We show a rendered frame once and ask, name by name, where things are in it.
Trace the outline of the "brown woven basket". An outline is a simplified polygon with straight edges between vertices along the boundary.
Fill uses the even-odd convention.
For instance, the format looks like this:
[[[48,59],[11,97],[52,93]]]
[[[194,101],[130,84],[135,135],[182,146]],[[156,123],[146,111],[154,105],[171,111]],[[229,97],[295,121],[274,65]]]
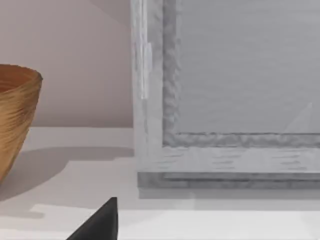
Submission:
[[[0,184],[27,137],[42,82],[42,75],[34,69],[0,63]]]

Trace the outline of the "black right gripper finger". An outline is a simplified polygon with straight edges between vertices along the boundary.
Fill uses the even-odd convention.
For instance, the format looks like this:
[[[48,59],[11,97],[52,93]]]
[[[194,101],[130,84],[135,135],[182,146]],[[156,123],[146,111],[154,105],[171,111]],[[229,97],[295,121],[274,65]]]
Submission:
[[[118,240],[117,197],[111,197],[66,240]]]

